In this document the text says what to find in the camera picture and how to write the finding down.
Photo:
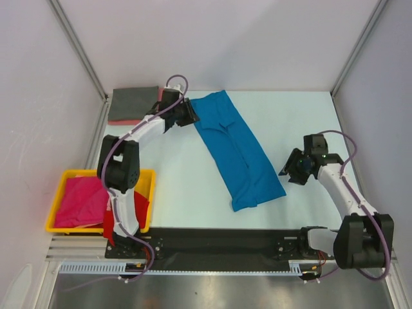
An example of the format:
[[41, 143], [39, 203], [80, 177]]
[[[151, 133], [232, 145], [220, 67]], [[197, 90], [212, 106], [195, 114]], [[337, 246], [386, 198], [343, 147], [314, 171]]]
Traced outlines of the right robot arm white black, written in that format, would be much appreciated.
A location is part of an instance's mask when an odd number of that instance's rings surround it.
[[297, 251], [304, 258], [322, 251], [331, 255], [341, 269], [388, 270], [393, 219], [371, 206], [353, 187], [342, 167], [338, 154], [307, 154], [295, 148], [282, 168], [280, 175], [289, 176], [289, 181], [298, 185], [305, 185], [313, 176], [325, 188], [342, 218], [338, 230], [303, 228], [304, 238], [298, 240]]

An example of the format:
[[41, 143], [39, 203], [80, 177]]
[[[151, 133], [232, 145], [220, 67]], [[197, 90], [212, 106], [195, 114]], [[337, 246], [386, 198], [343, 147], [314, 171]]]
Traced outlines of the blue t-shirt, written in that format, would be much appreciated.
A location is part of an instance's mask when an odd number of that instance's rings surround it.
[[232, 198], [233, 211], [286, 195], [263, 148], [226, 91], [191, 100], [194, 124]]

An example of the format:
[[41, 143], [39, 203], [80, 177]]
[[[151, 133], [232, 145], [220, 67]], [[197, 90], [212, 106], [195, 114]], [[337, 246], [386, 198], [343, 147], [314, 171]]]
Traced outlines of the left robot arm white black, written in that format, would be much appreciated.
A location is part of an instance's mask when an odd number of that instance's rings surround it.
[[107, 258], [133, 259], [143, 247], [140, 224], [135, 212], [135, 186], [140, 178], [140, 149], [174, 125], [183, 127], [199, 121], [191, 101], [180, 97], [161, 100], [125, 135], [106, 135], [98, 160], [97, 176], [109, 194], [113, 214], [113, 243]]

